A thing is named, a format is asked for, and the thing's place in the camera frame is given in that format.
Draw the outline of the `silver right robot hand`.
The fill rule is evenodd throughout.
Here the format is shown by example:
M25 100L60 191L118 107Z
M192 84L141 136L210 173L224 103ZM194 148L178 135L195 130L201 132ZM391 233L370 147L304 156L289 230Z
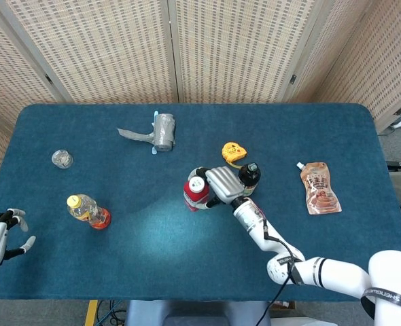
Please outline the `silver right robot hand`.
M218 204L238 207L240 203L245 201L243 184L227 166L216 168L198 167L190 172L187 181L190 181L193 177L201 178L204 184L209 186L209 190L213 192L214 196L203 202L203 200L195 201L185 194L184 199L190 208L207 210Z

